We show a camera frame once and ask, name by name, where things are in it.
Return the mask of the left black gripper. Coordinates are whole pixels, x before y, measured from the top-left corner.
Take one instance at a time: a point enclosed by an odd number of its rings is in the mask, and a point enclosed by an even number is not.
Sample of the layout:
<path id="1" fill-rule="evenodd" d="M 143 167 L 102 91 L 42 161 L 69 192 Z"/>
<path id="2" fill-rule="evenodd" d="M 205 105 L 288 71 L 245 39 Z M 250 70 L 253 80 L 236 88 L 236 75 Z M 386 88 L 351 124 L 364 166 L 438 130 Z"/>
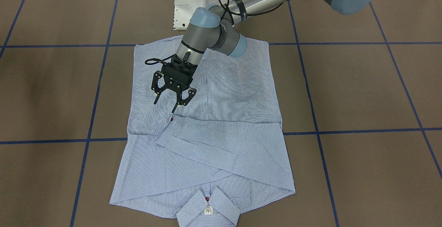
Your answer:
<path id="1" fill-rule="evenodd" d="M 197 65 L 181 60 L 178 56 L 170 56 L 166 59 L 170 59 L 170 62 L 151 58 L 151 65 L 158 63 L 162 65 L 161 70 L 157 70 L 153 75 L 152 90 L 155 96 L 153 104 L 156 105 L 161 93 L 165 90 L 172 90 L 176 93 L 176 103 L 172 109 L 174 113 L 177 108 L 188 105 L 197 93 L 196 89 L 190 87 Z M 186 98 L 183 98 L 184 91 L 188 93 Z"/>

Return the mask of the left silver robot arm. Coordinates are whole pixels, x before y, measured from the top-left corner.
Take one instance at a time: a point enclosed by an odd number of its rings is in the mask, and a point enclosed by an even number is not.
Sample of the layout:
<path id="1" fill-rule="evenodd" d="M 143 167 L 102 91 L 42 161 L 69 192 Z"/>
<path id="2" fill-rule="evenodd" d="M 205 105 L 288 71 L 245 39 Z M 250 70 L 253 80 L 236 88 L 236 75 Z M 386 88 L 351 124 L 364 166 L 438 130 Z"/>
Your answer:
<path id="1" fill-rule="evenodd" d="M 191 87 L 194 73 L 205 51 L 211 49 L 238 58 L 247 47 L 246 38 L 235 31 L 234 26 L 248 18 L 270 13 L 290 0 L 227 0 L 218 5 L 198 7 L 192 14 L 185 34 L 175 54 L 166 59 L 151 58 L 146 65 L 162 65 L 153 75 L 151 89 L 156 104 L 165 90 L 176 93 L 175 112 L 186 106 L 197 90 Z M 340 14 L 360 11 L 372 0 L 323 0 Z"/>

